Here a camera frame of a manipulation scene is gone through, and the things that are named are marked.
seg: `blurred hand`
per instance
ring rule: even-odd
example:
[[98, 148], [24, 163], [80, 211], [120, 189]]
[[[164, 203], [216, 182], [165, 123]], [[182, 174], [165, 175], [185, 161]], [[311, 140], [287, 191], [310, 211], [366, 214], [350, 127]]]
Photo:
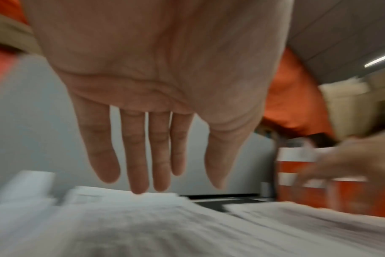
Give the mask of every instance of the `blurred hand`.
[[351, 207], [355, 213], [367, 214], [385, 190], [385, 131], [369, 138], [344, 142], [321, 156], [315, 164], [298, 174], [293, 195], [298, 199], [301, 187], [311, 179], [329, 181], [359, 176], [365, 177], [367, 183]]
[[110, 134], [114, 105], [121, 110], [133, 192], [149, 186], [146, 112], [156, 190], [169, 187], [171, 172], [185, 169], [194, 113], [210, 126], [206, 172], [223, 187], [262, 117], [291, 0], [23, 0], [23, 6], [67, 86], [101, 180], [114, 182], [120, 174]]

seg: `gray wall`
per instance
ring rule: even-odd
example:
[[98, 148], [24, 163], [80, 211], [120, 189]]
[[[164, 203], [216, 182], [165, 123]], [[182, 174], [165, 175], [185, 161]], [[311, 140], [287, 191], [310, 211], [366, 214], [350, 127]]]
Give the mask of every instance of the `gray wall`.
[[[113, 145], [126, 174], [117, 108], [112, 108], [111, 117]], [[272, 142], [252, 134], [228, 187], [218, 191], [204, 171], [208, 133], [207, 125], [196, 117], [189, 136], [187, 173], [173, 177], [168, 191], [183, 195], [259, 193], [260, 182], [272, 168]], [[147, 159], [151, 165], [150, 155]], [[46, 61], [34, 56], [21, 58], [0, 81], [0, 187], [20, 170], [55, 172], [52, 193], [58, 197], [76, 185], [129, 190], [125, 175], [113, 185], [94, 175], [65, 87]]]

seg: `fluorescent light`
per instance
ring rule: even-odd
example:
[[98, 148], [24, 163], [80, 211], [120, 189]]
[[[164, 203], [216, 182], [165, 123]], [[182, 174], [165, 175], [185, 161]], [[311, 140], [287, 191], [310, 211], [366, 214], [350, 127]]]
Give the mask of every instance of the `fluorescent light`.
[[385, 56], [380, 57], [380, 58], [378, 58], [378, 59], [376, 59], [376, 60], [373, 60], [373, 61], [369, 62], [368, 64], [365, 64], [365, 68], [367, 68], [367, 67], [369, 67], [369, 66], [372, 66], [372, 65], [374, 65], [374, 64], [376, 64], [376, 63], [379, 63], [379, 62], [381, 62], [381, 61], [384, 61], [384, 60], [385, 60]]

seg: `palm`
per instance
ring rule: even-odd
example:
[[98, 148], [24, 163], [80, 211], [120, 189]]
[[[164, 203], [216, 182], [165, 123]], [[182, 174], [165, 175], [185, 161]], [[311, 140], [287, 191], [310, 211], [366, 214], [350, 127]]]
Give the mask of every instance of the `palm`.
[[68, 87], [97, 174], [106, 182], [119, 176], [108, 115], [115, 105], [121, 109], [131, 188], [143, 192], [149, 184], [145, 112], [156, 189], [168, 187], [170, 170], [184, 169], [194, 112], [211, 127], [206, 169], [221, 186], [261, 119], [291, 4], [26, 0], [25, 7], [46, 57]]

